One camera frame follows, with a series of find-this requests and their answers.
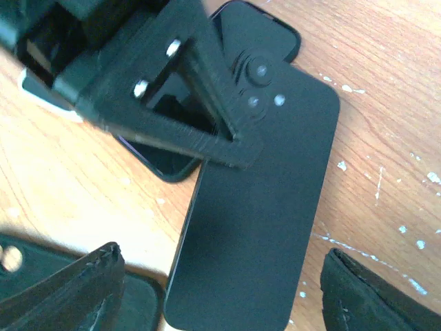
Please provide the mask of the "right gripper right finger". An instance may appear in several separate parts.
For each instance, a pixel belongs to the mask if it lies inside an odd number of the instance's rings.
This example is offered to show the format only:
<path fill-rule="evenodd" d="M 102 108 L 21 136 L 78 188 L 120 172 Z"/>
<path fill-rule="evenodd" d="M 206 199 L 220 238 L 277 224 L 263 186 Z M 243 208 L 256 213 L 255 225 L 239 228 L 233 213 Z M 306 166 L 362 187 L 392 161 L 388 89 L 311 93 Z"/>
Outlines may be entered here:
<path fill-rule="evenodd" d="M 440 315 L 421 305 L 338 248 L 320 275 L 327 330 L 439 330 Z"/>

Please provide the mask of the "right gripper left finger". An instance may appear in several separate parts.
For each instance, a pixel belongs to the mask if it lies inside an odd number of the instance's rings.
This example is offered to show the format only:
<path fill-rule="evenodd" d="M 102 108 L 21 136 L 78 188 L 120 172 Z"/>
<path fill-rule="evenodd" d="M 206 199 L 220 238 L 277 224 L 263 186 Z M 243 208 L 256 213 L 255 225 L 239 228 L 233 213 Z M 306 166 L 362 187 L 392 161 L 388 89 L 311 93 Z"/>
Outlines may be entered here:
<path fill-rule="evenodd" d="M 1 302 L 2 330 L 113 330 L 125 261 L 109 242 Z"/>

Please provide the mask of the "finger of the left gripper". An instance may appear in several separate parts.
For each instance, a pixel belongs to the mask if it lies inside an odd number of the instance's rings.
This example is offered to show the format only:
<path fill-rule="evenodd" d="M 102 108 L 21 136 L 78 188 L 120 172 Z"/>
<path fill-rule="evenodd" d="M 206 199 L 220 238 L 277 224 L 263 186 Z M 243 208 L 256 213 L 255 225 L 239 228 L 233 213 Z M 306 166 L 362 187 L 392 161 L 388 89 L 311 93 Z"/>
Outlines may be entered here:
<path fill-rule="evenodd" d="M 263 142 L 200 1 L 170 1 L 80 92 L 92 125 L 137 143 L 247 168 Z"/>

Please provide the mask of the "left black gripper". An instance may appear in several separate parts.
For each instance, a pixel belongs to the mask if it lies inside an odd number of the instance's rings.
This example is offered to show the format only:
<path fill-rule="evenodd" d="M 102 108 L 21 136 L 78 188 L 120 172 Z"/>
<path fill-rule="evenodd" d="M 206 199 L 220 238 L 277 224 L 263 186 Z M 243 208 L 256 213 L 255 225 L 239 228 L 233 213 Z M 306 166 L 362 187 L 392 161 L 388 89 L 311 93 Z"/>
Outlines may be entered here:
<path fill-rule="evenodd" d="M 99 50 L 138 10 L 166 1 L 2 1 L 1 47 L 52 90 L 56 77 L 86 50 Z"/>

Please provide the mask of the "black phone case front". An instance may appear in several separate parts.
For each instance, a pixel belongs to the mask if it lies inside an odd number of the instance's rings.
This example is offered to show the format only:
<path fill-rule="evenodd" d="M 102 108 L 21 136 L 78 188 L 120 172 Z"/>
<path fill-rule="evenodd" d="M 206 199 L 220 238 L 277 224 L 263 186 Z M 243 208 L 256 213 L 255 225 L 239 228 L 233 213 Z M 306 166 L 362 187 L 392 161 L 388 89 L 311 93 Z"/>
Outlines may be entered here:
<path fill-rule="evenodd" d="M 6 234 L 1 235 L 1 248 L 16 248 L 21 255 L 17 270 L 8 271 L 5 266 L 1 267 L 1 302 L 82 258 Z M 161 285 L 156 279 L 126 270 L 123 280 L 124 292 L 113 330 L 156 330 L 163 301 Z"/>

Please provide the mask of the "black phone case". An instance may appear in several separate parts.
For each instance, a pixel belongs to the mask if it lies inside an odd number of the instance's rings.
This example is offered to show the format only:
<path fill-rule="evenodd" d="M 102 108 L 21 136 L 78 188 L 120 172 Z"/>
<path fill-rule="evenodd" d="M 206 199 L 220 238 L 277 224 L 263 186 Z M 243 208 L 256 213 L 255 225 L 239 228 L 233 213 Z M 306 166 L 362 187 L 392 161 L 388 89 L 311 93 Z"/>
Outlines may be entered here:
<path fill-rule="evenodd" d="M 263 149 L 248 168 L 205 162 L 163 314 L 178 330 L 284 330 L 333 143 L 333 88 L 264 50 L 234 78 Z"/>
<path fill-rule="evenodd" d="M 291 63 L 300 49 L 301 37 L 297 30 L 252 3 L 228 1 L 210 18 L 230 68 L 236 66 L 240 54 L 246 50 L 265 50 L 276 59 Z M 148 102 L 148 107 L 153 109 L 165 94 L 174 95 L 179 101 L 187 96 L 193 97 L 187 84 L 175 72 L 171 73 L 156 95 Z M 204 106 L 203 108 L 205 115 L 214 124 L 216 130 L 215 120 L 210 119 L 206 108 Z"/>
<path fill-rule="evenodd" d="M 21 255 L 17 270 L 8 271 L 5 266 L 1 267 L 1 302 L 82 258 L 6 234 L 1 235 L 1 248 L 16 248 Z M 156 330 L 163 301 L 161 285 L 156 279 L 126 270 L 123 280 L 124 292 L 113 330 Z"/>

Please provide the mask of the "white phone case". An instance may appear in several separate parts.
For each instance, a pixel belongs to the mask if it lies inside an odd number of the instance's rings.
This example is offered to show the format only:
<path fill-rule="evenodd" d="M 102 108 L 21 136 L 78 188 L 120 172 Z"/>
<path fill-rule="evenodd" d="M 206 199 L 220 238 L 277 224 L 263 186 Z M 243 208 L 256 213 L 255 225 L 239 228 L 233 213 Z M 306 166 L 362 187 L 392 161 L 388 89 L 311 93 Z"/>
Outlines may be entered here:
<path fill-rule="evenodd" d="M 83 118 L 76 113 L 74 107 L 49 89 L 28 68 L 21 71 L 17 79 L 17 86 L 24 95 L 48 112 L 74 123 L 83 123 Z"/>

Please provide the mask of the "black phone case top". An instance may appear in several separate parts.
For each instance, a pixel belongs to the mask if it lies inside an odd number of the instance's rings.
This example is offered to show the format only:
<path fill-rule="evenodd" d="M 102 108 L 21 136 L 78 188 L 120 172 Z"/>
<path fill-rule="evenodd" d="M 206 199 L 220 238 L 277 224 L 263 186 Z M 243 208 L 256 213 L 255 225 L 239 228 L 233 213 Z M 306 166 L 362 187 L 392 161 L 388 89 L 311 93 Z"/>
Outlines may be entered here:
<path fill-rule="evenodd" d="M 240 54 L 246 50 L 265 50 L 276 59 L 291 63 L 300 49 L 301 37 L 297 30 L 252 3 L 228 1 L 210 18 L 230 68 L 236 66 Z M 193 97 L 187 84 L 175 72 L 171 73 L 156 95 L 148 102 L 148 107 L 153 109 L 165 94 L 174 95 L 179 101 L 187 96 Z M 203 108 L 205 115 L 214 124 L 216 130 L 215 120 L 210 119 L 206 108 L 204 106 Z"/>

